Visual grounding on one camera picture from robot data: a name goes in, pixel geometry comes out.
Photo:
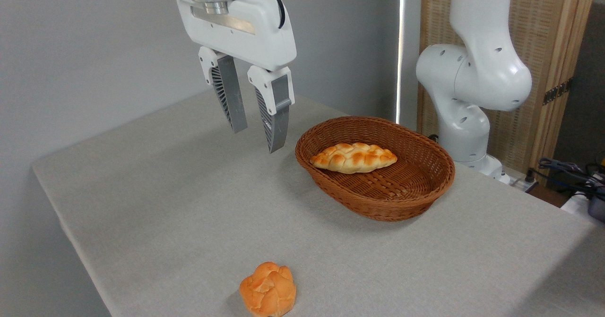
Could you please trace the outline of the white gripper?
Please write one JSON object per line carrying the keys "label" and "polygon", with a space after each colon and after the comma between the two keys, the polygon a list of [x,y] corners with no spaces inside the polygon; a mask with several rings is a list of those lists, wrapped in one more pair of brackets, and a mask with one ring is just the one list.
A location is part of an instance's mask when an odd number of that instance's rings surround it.
{"label": "white gripper", "polygon": [[248,78],[255,87],[270,153],[283,147],[289,107],[295,102],[287,66],[297,51],[289,18],[278,27],[277,1],[234,0],[228,3],[229,13],[223,15],[207,14],[200,3],[191,0],[177,0],[177,5],[190,39],[201,45],[199,62],[204,78],[213,86],[233,132],[248,127],[233,60],[236,57],[254,65]]}

